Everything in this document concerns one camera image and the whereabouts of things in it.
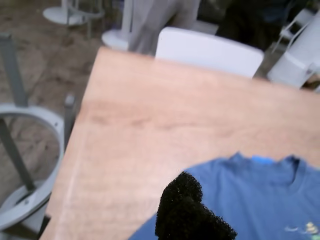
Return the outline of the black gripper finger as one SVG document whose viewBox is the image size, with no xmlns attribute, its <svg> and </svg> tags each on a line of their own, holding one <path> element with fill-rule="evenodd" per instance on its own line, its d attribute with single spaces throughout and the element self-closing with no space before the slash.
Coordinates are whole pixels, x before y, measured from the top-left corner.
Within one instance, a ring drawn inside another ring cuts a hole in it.
<svg viewBox="0 0 320 240">
<path fill-rule="evenodd" d="M 160 198 L 155 235 L 159 240 L 234 240 L 238 233 L 202 204 L 200 183 L 188 172 L 170 182 Z"/>
</svg>

